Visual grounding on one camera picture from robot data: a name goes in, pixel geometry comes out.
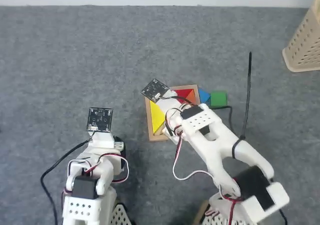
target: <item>yellow triangle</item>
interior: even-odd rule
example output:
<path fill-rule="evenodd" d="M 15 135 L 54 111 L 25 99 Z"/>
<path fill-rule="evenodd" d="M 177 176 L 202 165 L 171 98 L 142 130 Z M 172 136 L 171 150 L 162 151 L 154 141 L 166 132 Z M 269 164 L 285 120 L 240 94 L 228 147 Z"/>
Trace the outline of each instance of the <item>yellow triangle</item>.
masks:
<path fill-rule="evenodd" d="M 152 131 L 155 134 L 156 131 L 165 122 L 165 114 L 161 111 L 160 107 L 153 101 L 150 101 L 151 108 L 151 120 L 152 120 Z"/>

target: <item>green square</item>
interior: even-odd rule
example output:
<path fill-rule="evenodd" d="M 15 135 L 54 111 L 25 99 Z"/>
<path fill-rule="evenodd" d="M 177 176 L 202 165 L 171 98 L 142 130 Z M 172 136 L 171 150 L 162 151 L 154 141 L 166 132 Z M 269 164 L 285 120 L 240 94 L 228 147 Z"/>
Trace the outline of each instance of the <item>green square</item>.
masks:
<path fill-rule="evenodd" d="M 211 92 L 211 106 L 222 107 L 228 105 L 227 93 L 225 91 Z"/>

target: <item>black cable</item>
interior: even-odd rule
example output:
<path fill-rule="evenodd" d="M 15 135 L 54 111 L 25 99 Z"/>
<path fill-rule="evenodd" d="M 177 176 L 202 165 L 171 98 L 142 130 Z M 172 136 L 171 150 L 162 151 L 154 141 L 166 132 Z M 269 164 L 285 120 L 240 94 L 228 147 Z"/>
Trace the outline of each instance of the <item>black cable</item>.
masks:
<path fill-rule="evenodd" d="M 282 209 L 279 209 L 279 213 L 281 214 L 281 217 L 283 218 L 284 224 L 288 225 L 288 220 L 286 215 L 284 214 L 284 211 L 282 211 Z"/>
<path fill-rule="evenodd" d="M 226 105 L 226 106 L 210 106 L 209 108 L 211 110 L 230 109 L 229 118 L 228 118 L 229 127 L 230 127 L 231 132 L 235 133 L 234 126 L 232 125 L 232 111 L 233 111 L 232 106 L 229 106 L 229 105 Z"/>
<path fill-rule="evenodd" d="M 182 96 L 168 96 L 168 97 L 161 96 L 160 99 L 181 99 L 181 100 L 186 101 L 188 104 L 194 104 L 192 101 L 190 101 L 189 99 L 186 99 L 185 97 L 182 97 Z"/>
<path fill-rule="evenodd" d="M 71 153 L 73 153 L 75 150 L 81 148 L 83 145 L 87 144 L 91 138 L 93 137 L 93 135 L 95 134 L 95 132 L 93 132 L 93 134 L 85 141 L 83 141 L 82 143 L 78 144 L 77 146 L 75 146 L 74 148 L 72 148 L 71 150 L 69 150 L 66 154 L 64 154 L 58 161 L 56 161 L 49 169 L 47 169 L 42 175 L 41 175 L 41 178 L 40 178 L 40 183 L 41 183 L 41 186 L 46 194 L 46 196 L 48 197 L 49 201 L 50 201 L 50 204 L 52 206 L 52 211 L 53 211 L 53 216 L 54 216 L 54 224 L 55 225 L 58 225 L 58 214 L 57 214 L 57 209 L 56 209 L 56 205 L 55 205 L 55 202 L 53 200 L 53 198 L 51 197 L 51 194 L 50 192 L 48 191 L 45 183 L 44 183 L 44 178 L 45 176 L 50 173 L 53 169 L 56 168 L 56 166 L 59 165 L 59 163 L 61 163 L 67 156 L 69 156 Z"/>
<path fill-rule="evenodd" d="M 235 155 L 236 147 L 242 140 L 246 139 L 246 130 L 247 130 L 249 105 L 250 105 L 250 91 L 251 91 L 251 65 L 252 65 L 252 52 L 249 52 L 249 66 L 248 66 L 248 76 L 247 76 L 247 85 L 246 85 L 246 103 L 245 103 L 244 121 L 243 121 L 241 135 L 239 136 L 239 139 L 232 146 L 231 153 L 232 153 L 233 159 L 236 159 L 236 155 Z"/>
<path fill-rule="evenodd" d="M 247 77 L 247 85 L 246 85 L 246 103 L 245 103 L 245 115 L 244 122 L 242 126 L 241 135 L 246 137 L 246 129 L 248 123 L 249 116 L 249 104 L 250 104 L 250 91 L 251 91 L 251 65 L 252 65 L 252 52 L 249 52 L 249 67 L 248 67 L 248 77 Z"/>

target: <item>red triangle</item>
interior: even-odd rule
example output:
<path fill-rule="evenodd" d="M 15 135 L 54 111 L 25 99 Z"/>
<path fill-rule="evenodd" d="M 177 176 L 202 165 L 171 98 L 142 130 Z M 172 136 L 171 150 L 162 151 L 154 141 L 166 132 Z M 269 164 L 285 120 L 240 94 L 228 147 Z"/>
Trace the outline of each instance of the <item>red triangle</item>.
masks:
<path fill-rule="evenodd" d="M 178 97 L 183 97 L 183 98 L 186 98 L 189 93 L 191 93 L 193 90 L 192 89 L 177 89 L 177 90 L 174 90 L 177 94 Z M 184 100 L 183 99 L 178 99 L 178 101 L 180 103 L 183 103 Z"/>

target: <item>metal base plate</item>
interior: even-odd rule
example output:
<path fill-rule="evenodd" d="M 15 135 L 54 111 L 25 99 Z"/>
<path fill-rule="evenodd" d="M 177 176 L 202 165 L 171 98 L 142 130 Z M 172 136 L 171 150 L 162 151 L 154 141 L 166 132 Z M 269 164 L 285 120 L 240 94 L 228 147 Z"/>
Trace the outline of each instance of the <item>metal base plate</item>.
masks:
<path fill-rule="evenodd" d="M 111 225 L 132 225 L 125 207 L 122 204 L 117 204 L 112 212 Z"/>

